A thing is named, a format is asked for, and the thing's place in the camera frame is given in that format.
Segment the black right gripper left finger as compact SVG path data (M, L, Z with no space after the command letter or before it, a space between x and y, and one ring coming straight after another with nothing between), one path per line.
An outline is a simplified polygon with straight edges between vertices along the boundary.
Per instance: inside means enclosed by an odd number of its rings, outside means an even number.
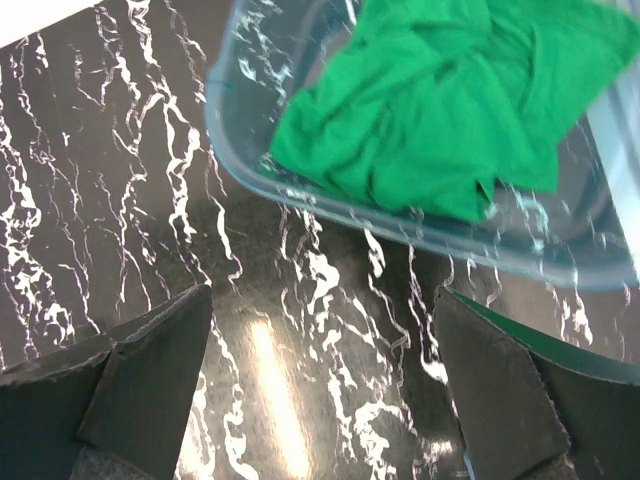
M211 289L1 374L1 476L91 479L174 475L212 319Z

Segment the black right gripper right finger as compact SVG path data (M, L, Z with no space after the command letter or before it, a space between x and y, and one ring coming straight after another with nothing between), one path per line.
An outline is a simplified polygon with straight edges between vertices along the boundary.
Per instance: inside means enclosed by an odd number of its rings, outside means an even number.
M638 478L637 366L449 288L433 320L475 478Z

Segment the green t-shirt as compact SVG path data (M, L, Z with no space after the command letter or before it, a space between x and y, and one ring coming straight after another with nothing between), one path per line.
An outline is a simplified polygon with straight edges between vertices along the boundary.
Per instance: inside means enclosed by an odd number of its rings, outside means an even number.
M557 190L558 145L638 53L638 20L601 1L368 1L270 152L354 200L479 222L498 183Z

